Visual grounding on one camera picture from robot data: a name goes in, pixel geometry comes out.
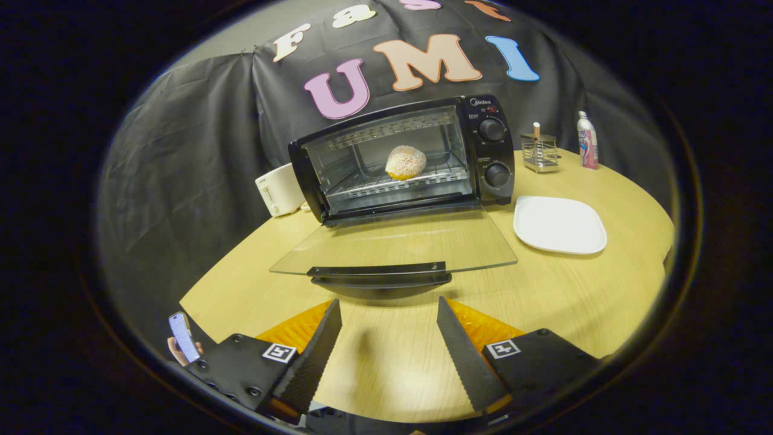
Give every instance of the phone screen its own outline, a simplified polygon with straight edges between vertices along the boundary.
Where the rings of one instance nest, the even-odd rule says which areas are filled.
[[[188,359],[188,362],[194,362],[199,359],[199,352],[196,350],[196,345],[191,338],[186,315],[183,312],[177,312],[169,316],[169,326],[172,327],[172,333],[175,335],[177,345]]]

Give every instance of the human hand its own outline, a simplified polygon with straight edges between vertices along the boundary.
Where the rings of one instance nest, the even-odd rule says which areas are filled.
[[[169,351],[174,355],[175,359],[178,363],[180,363],[181,366],[185,367],[186,365],[190,364],[190,361],[188,361],[188,358],[186,358],[186,355],[182,353],[182,349],[180,348],[180,345],[177,344],[177,339],[174,337],[169,337],[166,339],[166,344],[169,346]],[[202,347],[201,343],[198,341],[196,342],[196,350],[199,351],[199,355],[204,354],[204,347]]]

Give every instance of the baked pastry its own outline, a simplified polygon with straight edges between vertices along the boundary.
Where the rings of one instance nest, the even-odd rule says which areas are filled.
[[[427,165],[427,156],[413,146],[407,145],[395,147],[386,160],[386,173],[400,181],[418,176]]]

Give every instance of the control panel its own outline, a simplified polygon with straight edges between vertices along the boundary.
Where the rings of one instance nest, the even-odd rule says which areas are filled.
[[[464,110],[475,154],[481,201],[510,202],[513,189],[512,137],[499,102],[492,95],[465,97]]]

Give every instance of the pink bottle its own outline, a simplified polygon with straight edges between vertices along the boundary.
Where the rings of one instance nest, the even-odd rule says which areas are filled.
[[[577,137],[580,139],[580,162],[582,166],[598,169],[598,142],[596,142],[596,129],[587,119],[584,111],[580,111],[580,120],[577,121]]]

